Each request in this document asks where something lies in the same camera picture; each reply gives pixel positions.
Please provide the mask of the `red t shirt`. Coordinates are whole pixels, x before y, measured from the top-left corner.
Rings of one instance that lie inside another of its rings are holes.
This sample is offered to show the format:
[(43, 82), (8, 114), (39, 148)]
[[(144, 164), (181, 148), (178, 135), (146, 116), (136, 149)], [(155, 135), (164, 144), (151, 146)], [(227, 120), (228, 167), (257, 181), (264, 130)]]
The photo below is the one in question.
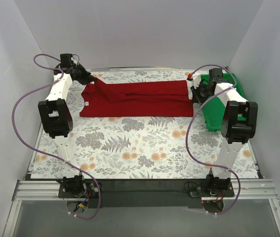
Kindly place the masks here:
[(192, 117), (185, 80), (109, 84), (97, 78), (81, 94), (81, 117)]

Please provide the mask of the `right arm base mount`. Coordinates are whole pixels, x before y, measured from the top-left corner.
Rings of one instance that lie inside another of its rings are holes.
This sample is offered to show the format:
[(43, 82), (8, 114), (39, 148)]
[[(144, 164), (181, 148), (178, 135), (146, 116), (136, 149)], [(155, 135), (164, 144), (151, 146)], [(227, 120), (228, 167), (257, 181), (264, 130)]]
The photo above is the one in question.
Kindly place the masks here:
[(183, 185), (183, 190), (190, 198), (201, 198), (203, 209), (212, 213), (221, 213), (224, 210), (224, 199), (235, 196), (232, 184), (226, 189), (210, 187), (204, 180), (187, 181)]

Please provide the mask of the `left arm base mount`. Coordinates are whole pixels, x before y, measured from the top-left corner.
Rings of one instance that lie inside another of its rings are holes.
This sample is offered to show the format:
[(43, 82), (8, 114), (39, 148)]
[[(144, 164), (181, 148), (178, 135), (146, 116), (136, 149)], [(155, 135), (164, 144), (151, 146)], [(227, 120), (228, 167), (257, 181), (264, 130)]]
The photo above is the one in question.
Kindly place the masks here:
[(67, 201), (66, 207), (69, 212), (75, 214), (84, 213), (89, 206), (89, 201), (92, 198), (98, 199), (99, 191), (102, 190), (102, 184), (97, 187), (93, 181), (86, 181), (82, 177), (75, 176), (74, 178), (64, 178), (57, 180), (59, 187), (59, 198), (73, 198), (74, 200)]

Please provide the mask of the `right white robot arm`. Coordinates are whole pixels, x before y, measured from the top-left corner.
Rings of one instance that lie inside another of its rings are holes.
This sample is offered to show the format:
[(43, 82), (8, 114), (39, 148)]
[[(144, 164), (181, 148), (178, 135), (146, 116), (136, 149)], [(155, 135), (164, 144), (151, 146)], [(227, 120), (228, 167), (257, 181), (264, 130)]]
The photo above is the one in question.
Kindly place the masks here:
[(187, 80), (193, 82), (194, 103), (204, 105), (209, 98), (219, 98), (225, 106), (221, 149), (204, 182), (206, 192), (216, 196), (232, 188), (230, 170), (239, 151), (255, 135), (258, 104), (243, 98), (235, 89), (236, 83), (224, 78), (221, 68), (210, 69), (209, 80), (194, 77), (192, 73)]

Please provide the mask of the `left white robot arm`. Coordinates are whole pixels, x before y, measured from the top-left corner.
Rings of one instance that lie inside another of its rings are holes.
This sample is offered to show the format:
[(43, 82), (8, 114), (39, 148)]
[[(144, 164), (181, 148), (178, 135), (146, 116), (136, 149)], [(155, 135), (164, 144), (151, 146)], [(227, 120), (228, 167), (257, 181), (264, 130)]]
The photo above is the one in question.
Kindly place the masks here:
[(43, 129), (52, 139), (64, 164), (63, 178), (58, 182), (63, 191), (80, 198), (86, 194), (87, 186), (81, 172), (73, 168), (78, 166), (70, 138), (74, 124), (66, 99), (74, 81), (87, 85), (96, 78), (74, 56), (70, 53), (60, 54), (60, 62), (53, 70), (54, 84), (47, 98), (38, 103), (38, 109)]

